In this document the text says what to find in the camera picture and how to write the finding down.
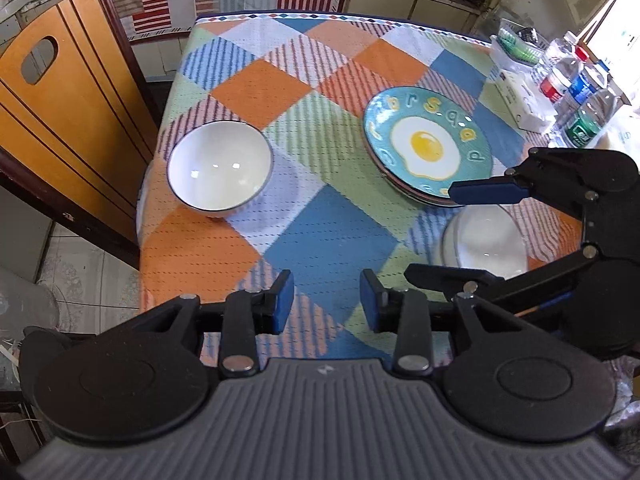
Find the white bowl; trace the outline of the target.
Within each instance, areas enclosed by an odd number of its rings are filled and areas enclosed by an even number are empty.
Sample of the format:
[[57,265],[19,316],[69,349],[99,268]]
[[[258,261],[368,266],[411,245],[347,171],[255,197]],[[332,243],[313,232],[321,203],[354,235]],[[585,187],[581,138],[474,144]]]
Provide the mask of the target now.
[[171,151],[167,181],[184,206],[221,218],[254,200],[267,185],[274,155],[245,122],[211,122],[186,134]]
[[439,266],[484,270],[514,278],[528,270],[524,237],[499,205],[466,206],[448,222],[435,249]]

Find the plastic basket with green items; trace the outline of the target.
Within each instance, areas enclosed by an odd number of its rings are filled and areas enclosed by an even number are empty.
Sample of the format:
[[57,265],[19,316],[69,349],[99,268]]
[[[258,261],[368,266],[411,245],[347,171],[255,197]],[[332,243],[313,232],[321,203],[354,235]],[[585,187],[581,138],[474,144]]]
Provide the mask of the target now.
[[508,70],[518,66],[530,70],[547,50],[549,41],[532,26],[502,18],[498,32],[491,36],[489,55],[495,64]]

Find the patchwork tablecloth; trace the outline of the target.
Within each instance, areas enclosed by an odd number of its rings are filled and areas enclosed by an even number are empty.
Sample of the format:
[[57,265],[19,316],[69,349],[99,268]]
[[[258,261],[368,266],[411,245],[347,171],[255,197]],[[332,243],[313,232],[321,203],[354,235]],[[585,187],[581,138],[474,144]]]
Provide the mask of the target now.
[[[405,285],[408,264],[434,256],[451,218],[398,193],[363,145],[361,117],[378,92],[434,90],[488,140],[494,170],[518,164],[540,134],[515,125],[491,80],[487,44],[409,23],[336,14],[235,14],[194,25],[172,84],[141,207],[141,310],[193,292],[217,302],[239,288],[295,280],[288,324],[262,336],[263,358],[386,358],[391,334],[368,330],[358,278]],[[216,120],[259,129],[274,153],[266,188],[212,219],[169,187],[170,151]]]

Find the white tissue pack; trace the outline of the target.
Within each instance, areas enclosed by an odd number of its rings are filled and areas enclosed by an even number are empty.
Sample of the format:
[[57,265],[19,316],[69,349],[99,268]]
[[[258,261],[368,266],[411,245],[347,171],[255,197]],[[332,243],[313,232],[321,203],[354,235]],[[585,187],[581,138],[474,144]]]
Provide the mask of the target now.
[[529,76],[500,70],[496,85],[518,128],[544,133],[553,126],[556,110]]

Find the blue label water bottle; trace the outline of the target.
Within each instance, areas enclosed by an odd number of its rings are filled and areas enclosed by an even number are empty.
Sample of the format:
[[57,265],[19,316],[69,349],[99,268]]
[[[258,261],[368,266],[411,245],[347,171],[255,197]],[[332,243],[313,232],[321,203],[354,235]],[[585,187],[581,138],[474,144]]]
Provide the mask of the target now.
[[608,66],[602,60],[587,62],[570,84],[559,105],[561,115],[574,113],[593,93],[608,85]]

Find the red label water bottle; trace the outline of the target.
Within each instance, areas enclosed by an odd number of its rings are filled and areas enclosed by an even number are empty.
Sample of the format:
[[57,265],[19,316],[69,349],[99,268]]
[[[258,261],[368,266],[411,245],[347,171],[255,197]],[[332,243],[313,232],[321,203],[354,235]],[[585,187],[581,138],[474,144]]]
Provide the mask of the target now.
[[533,72],[538,89],[552,104],[559,102],[588,58],[572,32],[552,40]]

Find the pink rabbit plate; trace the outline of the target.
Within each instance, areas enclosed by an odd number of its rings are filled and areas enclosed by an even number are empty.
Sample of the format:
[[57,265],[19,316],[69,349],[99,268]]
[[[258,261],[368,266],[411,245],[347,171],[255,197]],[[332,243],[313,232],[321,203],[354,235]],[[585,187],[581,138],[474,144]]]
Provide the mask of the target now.
[[454,200],[450,200],[450,198],[440,198],[431,194],[427,194],[421,191],[416,191],[414,188],[410,188],[408,184],[402,182],[398,177],[390,172],[378,159],[378,156],[375,155],[373,148],[370,147],[368,142],[364,142],[364,148],[366,149],[370,159],[375,164],[376,169],[382,174],[383,178],[386,182],[392,186],[396,191],[401,194],[404,194],[406,197],[410,198],[410,200],[414,200],[415,202],[436,206],[436,207],[444,207],[444,208],[458,208],[460,204],[457,204]]

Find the green label water bottle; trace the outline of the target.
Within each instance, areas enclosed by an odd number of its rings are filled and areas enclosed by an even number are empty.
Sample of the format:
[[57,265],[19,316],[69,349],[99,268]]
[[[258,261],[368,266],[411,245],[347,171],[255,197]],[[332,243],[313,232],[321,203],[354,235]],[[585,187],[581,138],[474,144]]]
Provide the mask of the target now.
[[622,105],[622,98],[610,88],[591,93],[580,105],[566,92],[554,107],[558,114],[550,148],[588,148]]

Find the teal egg plate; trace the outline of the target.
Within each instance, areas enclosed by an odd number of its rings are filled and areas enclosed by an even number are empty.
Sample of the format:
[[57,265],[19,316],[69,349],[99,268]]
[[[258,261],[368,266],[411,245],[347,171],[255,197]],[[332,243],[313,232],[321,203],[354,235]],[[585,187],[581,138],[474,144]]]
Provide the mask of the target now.
[[378,93],[364,109],[362,126],[364,142],[382,164],[416,191],[450,198],[454,182],[492,174],[484,132],[460,105],[432,90],[395,87]]

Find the wooden chair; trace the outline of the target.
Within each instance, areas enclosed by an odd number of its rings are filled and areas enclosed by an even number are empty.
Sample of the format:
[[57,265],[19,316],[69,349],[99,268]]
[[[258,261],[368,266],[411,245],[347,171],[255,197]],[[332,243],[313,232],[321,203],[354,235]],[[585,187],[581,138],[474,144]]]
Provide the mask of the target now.
[[160,114],[111,0],[62,0],[1,55],[1,185],[136,268]]

